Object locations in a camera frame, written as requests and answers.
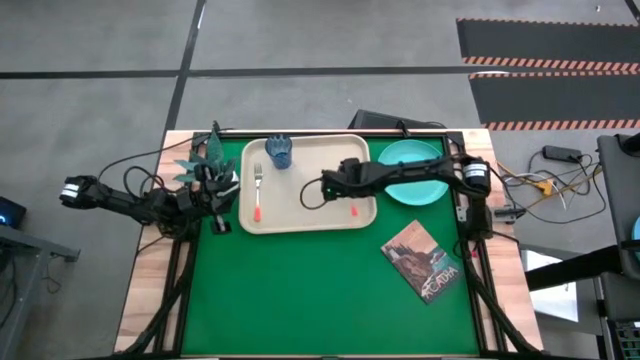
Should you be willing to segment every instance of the green table surface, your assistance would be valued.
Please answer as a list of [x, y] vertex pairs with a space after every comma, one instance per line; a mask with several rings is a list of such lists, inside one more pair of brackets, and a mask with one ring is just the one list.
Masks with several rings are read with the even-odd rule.
[[[225, 156], [240, 159], [249, 141], [224, 140]], [[367, 139], [371, 159], [394, 141]], [[440, 138], [423, 141], [442, 151]], [[232, 233], [214, 236], [205, 221], [182, 354], [478, 354], [466, 281], [427, 305], [380, 250], [418, 219], [462, 266], [451, 195], [423, 207], [376, 201], [375, 221], [355, 230], [252, 235], [237, 201]]]

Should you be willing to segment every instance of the hazard stripe tape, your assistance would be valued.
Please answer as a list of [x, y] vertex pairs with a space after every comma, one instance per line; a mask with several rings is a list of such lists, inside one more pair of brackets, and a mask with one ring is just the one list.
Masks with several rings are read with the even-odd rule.
[[640, 129], [640, 119], [500, 121], [483, 126], [491, 131]]
[[636, 24], [609, 24], [609, 23], [585, 23], [585, 22], [567, 22], [567, 21], [537, 21], [522, 19], [481, 19], [481, 18], [457, 18], [457, 22], [461, 21], [484, 21], [484, 22], [502, 22], [502, 23], [526, 23], [526, 24], [548, 24], [548, 25], [577, 25], [577, 26], [610, 26], [610, 27], [639, 27]]
[[474, 73], [469, 79], [477, 78], [523, 78], [523, 77], [561, 77], [561, 76], [615, 76], [640, 75], [640, 71], [554, 71], [554, 72], [522, 72], [522, 73]]
[[596, 71], [640, 71], [640, 63], [617, 63], [604, 61], [582, 60], [549, 60], [549, 59], [523, 59], [510, 57], [469, 56], [463, 57], [466, 64], [475, 65], [501, 65], [518, 67], [538, 67], [546, 69], [567, 70], [596, 70]]

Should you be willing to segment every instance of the blue cup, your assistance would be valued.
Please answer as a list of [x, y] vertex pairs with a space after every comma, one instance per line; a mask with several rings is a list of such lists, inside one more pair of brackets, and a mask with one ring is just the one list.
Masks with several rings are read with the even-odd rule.
[[291, 138], [282, 134], [269, 136], [264, 144], [264, 149], [273, 161], [273, 166], [280, 170], [291, 166], [292, 147]]

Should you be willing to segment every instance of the black mat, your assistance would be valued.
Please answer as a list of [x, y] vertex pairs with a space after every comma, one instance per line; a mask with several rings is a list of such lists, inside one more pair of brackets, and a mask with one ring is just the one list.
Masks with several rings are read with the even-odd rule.
[[639, 70], [640, 27], [458, 19], [464, 61], [576, 70]]
[[472, 74], [469, 81], [490, 130], [640, 127], [636, 72]]

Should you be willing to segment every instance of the beige tray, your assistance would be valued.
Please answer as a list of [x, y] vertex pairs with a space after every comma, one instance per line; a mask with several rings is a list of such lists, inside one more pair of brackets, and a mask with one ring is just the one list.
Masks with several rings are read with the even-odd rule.
[[[266, 139], [248, 143], [242, 151], [240, 180], [240, 211], [242, 227], [252, 234], [271, 234], [297, 231], [358, 229], [368, 226], [376, 217], [374, 197], [338, 199], [318, 210], [307, 210], [300, 204], [300, 190], [310, 180], [320, 177], [322, 170], [337, 170], [340, 161], [356, 157], [369, 161], [369, 146], [356, 135], [294, 137], [291, 167], [278, 170], [264, 150]], [[256, 186], [253, 177], [255, 163], [262, 164], [264, 178], [260, 185], [262, 219], [253, 219]], [[322, 203], [320, 182], [307, 187], [305, 204]], [[353, 216], [351, 206], [358, 215]]]

